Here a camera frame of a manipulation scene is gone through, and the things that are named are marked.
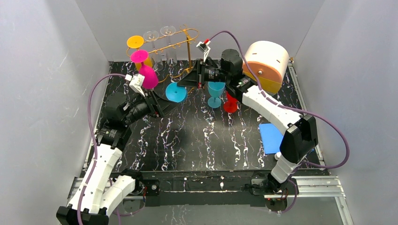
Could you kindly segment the magenta wine glass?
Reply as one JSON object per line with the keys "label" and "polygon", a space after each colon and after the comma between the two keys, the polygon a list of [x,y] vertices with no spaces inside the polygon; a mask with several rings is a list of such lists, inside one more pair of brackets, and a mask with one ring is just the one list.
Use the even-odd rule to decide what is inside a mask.
{"label": "magenta wine glass", "polygon": [[152,68],[149,53],[146,50],[137,50],[130,56],[130,59],[137,66],[138,73],[144,76],[142,87],[145,89],[154,89],[158,85],[159,80]]}

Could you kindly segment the teal blue wine glass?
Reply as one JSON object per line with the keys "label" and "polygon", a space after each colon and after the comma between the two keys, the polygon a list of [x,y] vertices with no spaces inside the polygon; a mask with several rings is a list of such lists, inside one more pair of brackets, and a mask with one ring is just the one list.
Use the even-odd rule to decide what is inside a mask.
{"label": "teal blue wine glass", "polygon": [[172,82],[166,87],[165,95],[169,101],[180,103],[186,99],[187,90],[185,87],[179,87],[176,82]]}

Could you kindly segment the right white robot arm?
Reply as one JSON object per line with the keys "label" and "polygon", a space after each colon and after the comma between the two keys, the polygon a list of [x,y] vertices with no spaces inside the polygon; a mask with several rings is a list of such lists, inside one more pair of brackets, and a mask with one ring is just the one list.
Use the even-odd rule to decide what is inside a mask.
{"label": "right white robot arm", "polygon": [[211,59],[196,60],[193,69],[177,85],[201,88],[206,82],[225,83],[229,95],[254,109],[283,135],[279,147],[281,156],[268,174],[265,185],[272,191],[280,189],[318,144],[315,117],[301,115],[295,109],[285,109],[281,103],[260,90],[258,83],[244,74],[243,59],[234,49],[222,52],[220,65]]}

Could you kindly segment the red wine glass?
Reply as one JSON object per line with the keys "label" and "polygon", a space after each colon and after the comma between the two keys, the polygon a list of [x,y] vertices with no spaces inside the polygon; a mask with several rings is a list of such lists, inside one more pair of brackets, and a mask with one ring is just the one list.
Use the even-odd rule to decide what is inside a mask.
{"label": "red wine glass", "polygon": [[226,92],[227,101],[224,103],[223,108],[228,113],[234,113],[237,110],[238,100]]}

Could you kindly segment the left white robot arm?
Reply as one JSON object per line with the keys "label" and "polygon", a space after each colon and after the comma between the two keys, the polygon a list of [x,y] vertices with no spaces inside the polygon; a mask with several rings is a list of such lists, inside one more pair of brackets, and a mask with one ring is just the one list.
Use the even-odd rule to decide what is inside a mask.
{"label": "left white robot arm", "polygon": [[87,173],[67,206],[58,208],[62,225],[107,225],[109,217],[124,197],[145,189],[142,173],[125,169],[106,189],[111,171],[132,134],[130,125],[145,116],[164,117],[179,104],[150,91],[128,98],[121,92],[106,99],[103,121],[94,137],[94,154]]}

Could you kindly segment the light blue wine glass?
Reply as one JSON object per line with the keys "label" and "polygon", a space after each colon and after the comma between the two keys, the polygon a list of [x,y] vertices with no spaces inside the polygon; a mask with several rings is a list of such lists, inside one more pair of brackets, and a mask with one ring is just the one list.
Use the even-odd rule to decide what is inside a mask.
{"label": "light blue wine glass", "polygon": [[211,96],[207,101],[209,107],[218,108],[221,106],[222,101],[220,97],[223,94],[224,89],[224,82],[208,82],[208,93]]}

